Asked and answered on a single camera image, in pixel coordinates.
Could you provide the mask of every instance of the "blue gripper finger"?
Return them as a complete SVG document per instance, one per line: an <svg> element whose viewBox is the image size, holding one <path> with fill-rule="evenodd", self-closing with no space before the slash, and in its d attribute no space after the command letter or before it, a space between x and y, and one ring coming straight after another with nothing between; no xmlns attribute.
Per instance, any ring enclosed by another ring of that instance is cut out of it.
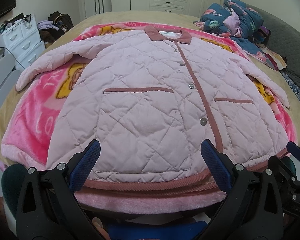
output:
<svg viewBox="0 0 300 240"><path fill-rule="evenodd" d="M231 174L218 156L219 154L209 140L204 140L201 143L202 158L207 164L219 189L228 194L232 189Z"/></svg>
<svg viewBox="0 0 300 240"><path fill-rule="evenodd" d="M293 156L300 161L300 148L294 142L288 142L287 151L290 152Z"/></svg>
<svg viewBox="0 0 300 240"><path fill-rule="evenodd" d="M90 171L100 156L100 143L93 140L83 151L85 155L70 174L69 189L72 193L79 191L85 183Z"/></svg>

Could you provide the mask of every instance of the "metal screw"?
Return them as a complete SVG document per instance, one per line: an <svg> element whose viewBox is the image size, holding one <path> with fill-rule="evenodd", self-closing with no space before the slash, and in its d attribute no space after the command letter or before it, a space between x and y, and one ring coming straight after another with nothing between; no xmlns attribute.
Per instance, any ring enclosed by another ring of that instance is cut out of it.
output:
<svg viewBox="0 0 300 240"><path fill-rule="evenodd" d="M271 169L266 169L266 174L268 174L268 175L272 175L272 171L271 171Z"/></svg>
<svg viewBox="0 0 300 240"><path fill-rule="evenodd" d="M28 173L29 174L32 174L34 172L35 172L35 168L34 167L31 167L31 168L28 169Z"/></svg>
<svg viewBox="0 0 300 240"><path fill-rule="evenodd" d="M244 166L241 165L241 164L237 164L237 165L235 166L235 168L236 168L238 171L243 171Z"/></svg>
<svg viewBox="0 0 300 240"><path fill-rule="evenodd" d="M64 163L59 163L57 166L58 170L63 170L66 167L66 165Z"/></svg>

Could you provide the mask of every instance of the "clothing label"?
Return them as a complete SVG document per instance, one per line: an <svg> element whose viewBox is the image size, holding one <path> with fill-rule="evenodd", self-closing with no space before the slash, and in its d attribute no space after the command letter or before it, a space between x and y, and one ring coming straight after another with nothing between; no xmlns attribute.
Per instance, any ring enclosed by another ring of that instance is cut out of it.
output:
<svg viewBox="0 0 300 240"><path fill-rule="evenodd" d="M179 33L173 33L173 32L159 32L159 33L168 38L179 38L181 36Z"/></svg>

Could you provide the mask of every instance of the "pink quilted jacket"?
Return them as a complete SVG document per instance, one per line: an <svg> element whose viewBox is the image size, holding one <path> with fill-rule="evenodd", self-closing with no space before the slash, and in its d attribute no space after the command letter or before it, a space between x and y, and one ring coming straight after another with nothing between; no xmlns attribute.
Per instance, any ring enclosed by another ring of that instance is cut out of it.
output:
<svg viewBox="0 0 300 240"><path fill-rule="evenodd" d="M205 139L250 170L286 154L287 134L247 75L289 107L285 92L234 53L184 30L147 26L48 52L22 73L17 89L74 54L93 60L56 121L47 168L97 139L101 155L85 186L183 193L211 188L200 153Z"/></svg>

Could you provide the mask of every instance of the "black bag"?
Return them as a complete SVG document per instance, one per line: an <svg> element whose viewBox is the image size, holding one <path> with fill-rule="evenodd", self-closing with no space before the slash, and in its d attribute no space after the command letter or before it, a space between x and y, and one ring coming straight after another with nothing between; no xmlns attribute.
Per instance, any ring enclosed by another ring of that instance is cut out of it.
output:
<svg viewBox="0 0 300 240"><path fill-rule="evenodd" d="M50 14L48 21L53 21L53 25L60 29L64 29L65 32L73 28L71 17L68 14L59 13L59 11Z"/></svg>

